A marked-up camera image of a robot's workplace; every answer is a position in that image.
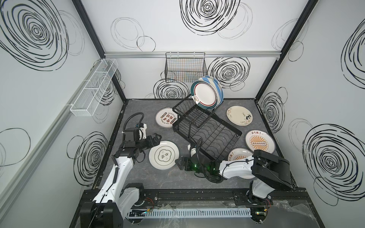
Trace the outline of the white plate green outline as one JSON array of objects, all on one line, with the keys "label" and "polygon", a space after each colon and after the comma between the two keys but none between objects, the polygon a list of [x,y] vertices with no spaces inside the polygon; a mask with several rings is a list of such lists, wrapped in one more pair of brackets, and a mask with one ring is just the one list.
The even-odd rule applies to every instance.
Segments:
[{"label": "white plate green outline", "polygon": [[175,160],[179,158],[179,149],[171,141],[161,141],[149,151],[149,162],[158,170],[168,170],[175,165]]}]

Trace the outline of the white plate red characters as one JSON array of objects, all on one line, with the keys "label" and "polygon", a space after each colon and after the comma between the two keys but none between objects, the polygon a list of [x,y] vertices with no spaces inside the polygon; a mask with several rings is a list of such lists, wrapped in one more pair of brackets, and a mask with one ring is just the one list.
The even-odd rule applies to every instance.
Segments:
[{"label": "white plate red characters", "polygon": [[161,109],[156,114],[156,123],[162,128],[172,128],[178,120],[178,114],[171,107]]}]

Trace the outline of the black wire dish rack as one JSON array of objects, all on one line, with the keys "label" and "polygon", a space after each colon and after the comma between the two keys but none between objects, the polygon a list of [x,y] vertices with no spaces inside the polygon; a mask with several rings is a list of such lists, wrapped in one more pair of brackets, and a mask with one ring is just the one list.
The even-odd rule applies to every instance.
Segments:
[{"label": "black wire dish rack", "polygon": [[178,119],[173,123],[173,131],[190,144],[202,140],[200,151],[213,161],[226,160],[242,132],[222,120],[214,110],[205,110],[190,97],[181,100],[173,111]]}]

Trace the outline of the orange sunburst plate front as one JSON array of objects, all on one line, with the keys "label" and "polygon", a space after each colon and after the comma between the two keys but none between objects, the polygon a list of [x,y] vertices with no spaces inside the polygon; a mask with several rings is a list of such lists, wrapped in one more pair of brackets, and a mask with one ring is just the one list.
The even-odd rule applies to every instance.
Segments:
[{"label": "orange sunburst plate front", "polygon": [[235,160],[241,160],[246,159],[253,155],[253,152],[251,152],[248,149],[245,148],[235,148],[228,154],[228,161],[235,161]]}]

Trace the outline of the orange sunburst plate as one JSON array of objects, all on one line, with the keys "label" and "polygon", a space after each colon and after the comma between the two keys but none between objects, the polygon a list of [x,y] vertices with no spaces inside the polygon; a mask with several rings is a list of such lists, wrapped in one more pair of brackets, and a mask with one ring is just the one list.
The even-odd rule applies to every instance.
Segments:
[{"label": "orange sunburst plate", "polygon": [[246,159],[253,155],[253,152],[251,152],[248,149],[245,148],[235,148],[228,154],[228,161],[235,161],[235,160],[241,160]]},{"label": "orange sunburst plate", "polygon": [[245,142],[251,151],[262,150],[273,154],[276,150],[273,138],[268,133],[260,130],[249,131],[245,136]]}]

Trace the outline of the cream plate with cat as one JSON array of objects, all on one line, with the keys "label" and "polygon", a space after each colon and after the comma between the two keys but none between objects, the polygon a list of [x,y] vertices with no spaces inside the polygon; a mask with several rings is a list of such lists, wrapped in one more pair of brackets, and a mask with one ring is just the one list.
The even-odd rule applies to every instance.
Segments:
[{"label": "cream plate with cat", "polygon": [[243,106],[232,106],[228,108],[226,115],[228,119],[238,126],[247,126],[253,121],[253,114]]}]

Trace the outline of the blue striped plate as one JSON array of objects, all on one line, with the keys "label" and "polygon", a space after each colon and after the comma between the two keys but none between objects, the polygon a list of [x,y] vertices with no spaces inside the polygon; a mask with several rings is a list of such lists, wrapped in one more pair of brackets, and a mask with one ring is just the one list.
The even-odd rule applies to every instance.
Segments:
[{"label": "blue striped plate", "polygon": [[223,93],[223,89],[222,89],[219,81],[217,79],[213,78],[213,77],[210,77],[210,76],[203,77],[203,80],[206,81],[206,82],[211,83],[212,85],[213,84],[215,85],[215,89],[217,90],[218,97],[219,97],[219,102],[217,104],[217,107],[220,106],[223,102],[223,99],[224,99],[224,93]]},{"label": "blue striped plate", "polygon": [[217,95],[217,98],[216,98],[216,102],[215,102],[215,104],[212,106],[212,107],[210,107],[209,109],[215,109],[215,108],[217,108],[217,104],[218,104],[218,102],[219,102],[219,97],[218,97],[218,93],[217,93],[217,90],[215,89],[215,85],[213,84],[211,84],[211,83],[209,83],[209,82],[207,82],[208,84],[210,84],[212,87],[213,87],[213,89],[215,90],[215,93],[216,93],[216,95]]}]

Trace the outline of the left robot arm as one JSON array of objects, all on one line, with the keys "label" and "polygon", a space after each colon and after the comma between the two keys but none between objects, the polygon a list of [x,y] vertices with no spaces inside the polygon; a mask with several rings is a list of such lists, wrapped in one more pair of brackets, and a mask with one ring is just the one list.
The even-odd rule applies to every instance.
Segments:
[{"label": "left robot arm", "polygon": [[140,116],[140,120],[135,127],[123,126],[123,140],[111,156],[113,169],[106,182],[94,199],[84,203],[80,210],[82,228],[121,228],[132,207],[144,201],[143,185],[125,185],[125,181],[138,162],[139,155],[158,146],[162,137],[159,134],[146,134],[146,124],[142,122],[144,113],[135,113],[128,120],[136,116]]}]

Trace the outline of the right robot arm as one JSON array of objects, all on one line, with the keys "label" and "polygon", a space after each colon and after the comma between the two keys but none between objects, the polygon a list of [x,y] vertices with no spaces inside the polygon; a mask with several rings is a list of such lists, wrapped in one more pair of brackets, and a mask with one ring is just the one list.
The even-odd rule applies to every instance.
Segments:
[{"label": "right robot arm", "polygon": [[246,193],[250,202],[256,199],[267,199],[275,191],[292,191],[295,187],[291,181],[290,163],[288,160],[263,150],[255,150],[252,156],[234,161],[203,162],[200,148],[202,139],[195,144],[195,154],[175,160],[180,170],[200,173],[212,183],[221,183],[232,177],[254,176]]}]

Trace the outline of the orange sunburst plate back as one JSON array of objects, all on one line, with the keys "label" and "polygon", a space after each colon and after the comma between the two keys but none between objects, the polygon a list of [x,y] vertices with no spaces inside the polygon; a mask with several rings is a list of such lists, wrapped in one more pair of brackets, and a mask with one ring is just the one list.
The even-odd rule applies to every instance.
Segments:
[{"label": "orange sunburst plate back", "polygon": [[249,131],[245,136],[245,142],[251,151],[262,150],[273,154],[276,150],[273,138],[268,133],[260,130]]}]

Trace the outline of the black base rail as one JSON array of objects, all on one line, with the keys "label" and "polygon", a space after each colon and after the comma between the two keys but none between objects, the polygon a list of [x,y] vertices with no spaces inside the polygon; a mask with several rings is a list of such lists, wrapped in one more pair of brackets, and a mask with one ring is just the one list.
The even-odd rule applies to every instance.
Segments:
[{"label": "black base rail", "polygon": [[[236,206],[264,202],[262,199],[250,200],[247,192],[248,189],[146,189],[133,208],[161,207],[163,203],[188,201],[233,201]],[[294,191],[273,191],[268,195],[269,200],[263,205],[271,205],[274,200],[307,200],[309,198],[304,188]]]}]

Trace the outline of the white mesh wall shelf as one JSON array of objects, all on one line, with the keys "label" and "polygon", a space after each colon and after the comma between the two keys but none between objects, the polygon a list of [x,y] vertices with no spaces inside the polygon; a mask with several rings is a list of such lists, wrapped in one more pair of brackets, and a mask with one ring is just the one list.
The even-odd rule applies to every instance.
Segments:
[{"label": "white mesh wall shelf", "polygon": [[71,113],[77,117],[93,116],[117,68],[116,59],[97,61],[90,71],[91,76],[71,106]]}]

